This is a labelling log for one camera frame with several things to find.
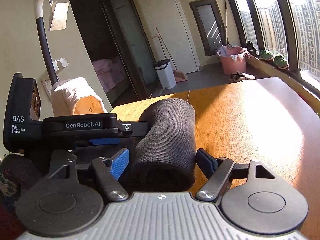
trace green slipper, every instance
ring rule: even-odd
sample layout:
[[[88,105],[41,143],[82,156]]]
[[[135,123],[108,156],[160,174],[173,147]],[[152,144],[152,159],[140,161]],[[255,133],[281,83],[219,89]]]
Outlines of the green slipper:
[[[280,69],[287,69],[287,68],[289,67],[288,61],[287,61],[286,58],[285,58],[282,54],[280,54],[280,53],[278,53],[278,54],[275,56],[273,62],[274,62],[274,63],[277,65],[277,67],[280,68]]]
[[[264,60],[273,60],[275,55],[271,51],[263,49],[260,51],[259,58]]]

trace paper tag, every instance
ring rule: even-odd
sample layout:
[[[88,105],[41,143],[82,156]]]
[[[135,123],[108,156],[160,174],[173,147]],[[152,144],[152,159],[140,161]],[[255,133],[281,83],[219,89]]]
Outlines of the paper tag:
[[[67,26],[67,14],[69,3],[54,2],[51,5],[52,12],[50,12],[49,31],[64,30]]]

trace tabletop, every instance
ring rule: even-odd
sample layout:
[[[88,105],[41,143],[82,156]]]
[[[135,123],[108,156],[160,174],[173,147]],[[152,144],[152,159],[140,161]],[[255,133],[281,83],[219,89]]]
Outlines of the tabletop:
[[[196,111],[196,148],[235,163],[258,158],[307,199],[308,217],[301,232],[320,237],[320,118],[279,78],[244,81],[186,91],[117,106],[123,121],[138,121],[152,103],[181,98]],[[206,182],[196,167],[194,194]],[[234,180],[233,187],[245,180]]]

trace shoe on floor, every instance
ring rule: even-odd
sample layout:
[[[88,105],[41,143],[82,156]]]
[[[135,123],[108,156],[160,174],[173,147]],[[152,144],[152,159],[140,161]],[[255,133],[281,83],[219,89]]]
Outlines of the shoe on floor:
[[[263,49],[259,53],[259,58],[264,60],[273,60],[275,55],[271,51]]]
[[[237,72],[237,73],[230,75],[231,83],[236,83],[236,82],[240,82],[243,80],[255,80],[255,79],[256,79],[256,77],[253,75],[249,75],[246,73],[240,73],[240,72]]]
[[[275,56],[273,62],[280,69],[287,69],[289,67],[287,59],[280,53]]]

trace pink laundry basket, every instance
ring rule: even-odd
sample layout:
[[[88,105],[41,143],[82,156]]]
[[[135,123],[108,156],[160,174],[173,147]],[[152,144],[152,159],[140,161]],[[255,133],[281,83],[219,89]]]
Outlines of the pink laundry basket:
[[[241,59],[239,56],[237,57],[237,60],[234,61],[232,59],[232,55],[243,55],[243,59]],[[236,46],[236,47],[231,47],[228,46],[223,46],[217,50],[217,55],[221,60],[221,64],[223,67],[223,72],[226,75],[230,75],[232,73],[236,72],[245,72],[246,71],[246,61],[245,61],[245,56],[248,56],[247,50]]]

